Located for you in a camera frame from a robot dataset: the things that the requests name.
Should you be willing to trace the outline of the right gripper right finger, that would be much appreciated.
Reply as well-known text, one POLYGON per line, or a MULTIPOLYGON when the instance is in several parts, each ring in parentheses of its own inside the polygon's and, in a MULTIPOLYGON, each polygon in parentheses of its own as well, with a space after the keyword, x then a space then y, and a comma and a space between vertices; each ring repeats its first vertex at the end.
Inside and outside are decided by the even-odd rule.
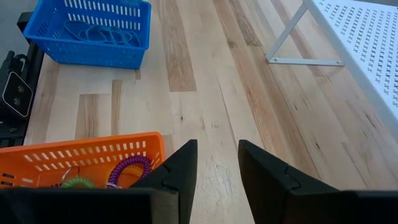
POLYGON ((240 140, 241 180, 255 224, 337 224, 338 190, 248 140, 240 140))

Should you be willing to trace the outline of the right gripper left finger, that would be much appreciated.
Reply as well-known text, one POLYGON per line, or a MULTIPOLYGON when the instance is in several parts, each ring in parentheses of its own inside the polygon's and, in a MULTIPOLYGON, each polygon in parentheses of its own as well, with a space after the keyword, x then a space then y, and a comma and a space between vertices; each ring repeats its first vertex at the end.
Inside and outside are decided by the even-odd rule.
POLYGON ((130 187, 135 224, 190 224, 197 183, 198 141, 191 139, 158 168, 130 187))

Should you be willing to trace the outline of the purple coil keychain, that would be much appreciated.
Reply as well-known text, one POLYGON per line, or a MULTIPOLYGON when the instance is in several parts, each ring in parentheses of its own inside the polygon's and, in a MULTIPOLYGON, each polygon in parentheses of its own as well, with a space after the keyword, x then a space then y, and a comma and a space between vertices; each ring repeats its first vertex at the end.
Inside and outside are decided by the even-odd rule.
POLYGON ((113 170, 110 172, 108 181, 106 183, 107 188, 109 189, 120 189, 118 185, 118 180, 122 172, 128 168, 129 166, 141 164, 143 165, 142 174, 139 176, 138 180, 142 180, 148 174, 152 172, 151 160, 144 156, 132 156, 123 159, 120 163, 118 163, 113 170))

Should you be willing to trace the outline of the green coil keychain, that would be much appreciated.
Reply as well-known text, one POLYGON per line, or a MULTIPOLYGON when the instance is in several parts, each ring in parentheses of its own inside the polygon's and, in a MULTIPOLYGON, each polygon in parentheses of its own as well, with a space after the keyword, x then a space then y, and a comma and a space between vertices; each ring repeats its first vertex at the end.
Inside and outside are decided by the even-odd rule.
POLYGON ((96 185, 93 181, 80 176, 68 179, 61 185, 61 188, 64 189, 94 189, 95 187, 96 185))

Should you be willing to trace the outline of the blue plastic basket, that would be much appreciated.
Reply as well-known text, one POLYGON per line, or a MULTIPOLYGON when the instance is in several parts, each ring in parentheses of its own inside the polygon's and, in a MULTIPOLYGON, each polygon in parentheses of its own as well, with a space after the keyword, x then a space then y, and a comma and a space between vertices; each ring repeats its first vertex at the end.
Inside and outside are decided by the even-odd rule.
POLYGON ((149 48, 151 12, 145 0, 38 0, 24 36, 58 63, 137 70, 149 48), (141 47, 76 40, 65 21, 133 31, 141 47))

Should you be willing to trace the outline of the blue coil keychain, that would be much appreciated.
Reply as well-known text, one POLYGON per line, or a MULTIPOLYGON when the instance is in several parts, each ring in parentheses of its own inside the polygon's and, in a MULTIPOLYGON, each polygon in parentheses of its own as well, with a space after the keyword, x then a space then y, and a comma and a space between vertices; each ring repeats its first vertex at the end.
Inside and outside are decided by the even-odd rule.
POLYGON ((92 42, 105 42, 107 40, 99 25, 91 26, 87 30, 80 31, 78 37, 81 40, 92 42))

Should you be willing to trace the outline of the white perforated metal shelf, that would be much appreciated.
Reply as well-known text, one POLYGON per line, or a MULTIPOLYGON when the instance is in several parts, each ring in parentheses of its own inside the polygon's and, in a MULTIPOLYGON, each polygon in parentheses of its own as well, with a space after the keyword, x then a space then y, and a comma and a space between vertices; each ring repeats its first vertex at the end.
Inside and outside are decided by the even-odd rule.
POLYGON ((276 64, 347 67, 398 140, 398 7, 353 0, 302 0, 266 59, 276 64), (339 60, 275 56, 306 11, 339 60))

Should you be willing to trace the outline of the orange plastic basket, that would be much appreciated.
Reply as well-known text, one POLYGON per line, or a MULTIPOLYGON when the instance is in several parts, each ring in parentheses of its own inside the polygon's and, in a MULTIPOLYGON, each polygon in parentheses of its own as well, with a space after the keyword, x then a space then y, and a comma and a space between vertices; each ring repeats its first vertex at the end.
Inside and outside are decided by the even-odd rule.
POLYGON ((144 156, 155 170, 165 160, 158 132, 53 142, 0 149, 0 189, 60 187, 76 176, 106 188, 113 168, 123 159, 144 156))

